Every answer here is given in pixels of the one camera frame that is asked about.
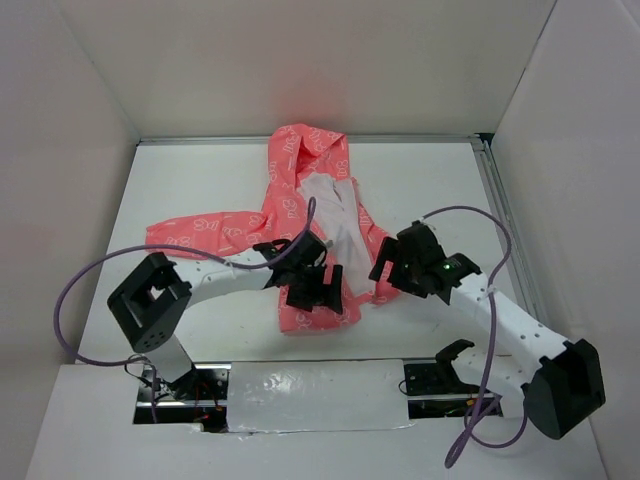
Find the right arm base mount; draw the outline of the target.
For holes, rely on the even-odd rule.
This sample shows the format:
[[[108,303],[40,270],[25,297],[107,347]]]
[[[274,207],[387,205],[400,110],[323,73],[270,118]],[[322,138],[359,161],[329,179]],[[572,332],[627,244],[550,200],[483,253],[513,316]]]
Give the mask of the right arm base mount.
[[[453,361],[473,346],[468,340],[457,340],[433,359],[403,362],[404,378],[398,389],[407,398],[411,420],[457,418],[470,412],[479,382],[464,383],[454,371]]]

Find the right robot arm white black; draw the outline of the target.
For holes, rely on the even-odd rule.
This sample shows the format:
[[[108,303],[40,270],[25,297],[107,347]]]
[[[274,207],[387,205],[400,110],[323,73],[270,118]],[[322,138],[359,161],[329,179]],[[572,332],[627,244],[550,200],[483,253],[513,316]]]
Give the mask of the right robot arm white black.
[[[543,435],[559,440],[605,404],[596,348],[540,323],[494,289],[466,255],[446,255],[424,223],[416,221],[396,237],[385,238],[369,277],[420,298],[435,295],[494,333],[508,357],[493,361],[487,387],[520,400]]]

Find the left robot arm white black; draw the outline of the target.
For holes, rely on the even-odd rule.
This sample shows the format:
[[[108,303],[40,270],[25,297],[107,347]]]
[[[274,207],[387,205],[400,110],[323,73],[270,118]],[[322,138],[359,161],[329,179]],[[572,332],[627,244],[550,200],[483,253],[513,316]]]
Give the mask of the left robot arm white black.
[[[107,306],[133,351],[155,367],[163,389],[178,400],[192,400],[207,381],[175,335],[185,310],[227,294],[278,287],[294,309],[340,314],[343,268],[333,266],[326,281],[327,253],[311,231],[294,240],[258,243],[220,262],[202,254],[178,262],[151,253],[111,293]]]

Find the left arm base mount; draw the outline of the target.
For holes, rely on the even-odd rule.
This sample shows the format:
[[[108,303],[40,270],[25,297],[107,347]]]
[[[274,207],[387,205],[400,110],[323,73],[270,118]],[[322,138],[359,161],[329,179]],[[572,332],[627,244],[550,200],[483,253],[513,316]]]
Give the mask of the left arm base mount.
[[[123,370],[136,380],[135,425],[193,424],[204,432],[228,432],[229,363],[196,363],[185,380],[174,384],[142,361]]]

